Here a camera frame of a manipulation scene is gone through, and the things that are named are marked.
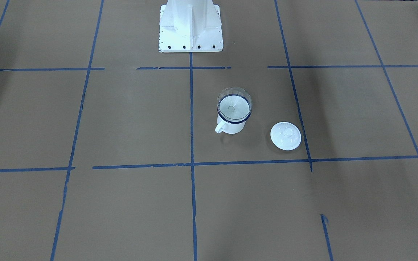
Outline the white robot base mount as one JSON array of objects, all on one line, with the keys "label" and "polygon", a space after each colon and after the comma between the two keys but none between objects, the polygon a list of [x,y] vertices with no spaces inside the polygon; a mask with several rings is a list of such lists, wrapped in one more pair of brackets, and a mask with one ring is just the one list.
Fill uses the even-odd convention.
[{"label": "white robot base mount", "polygon": [[224,48],[219,5],[212,0],[168,0],[160,7],[158,51],[209,53]]}]

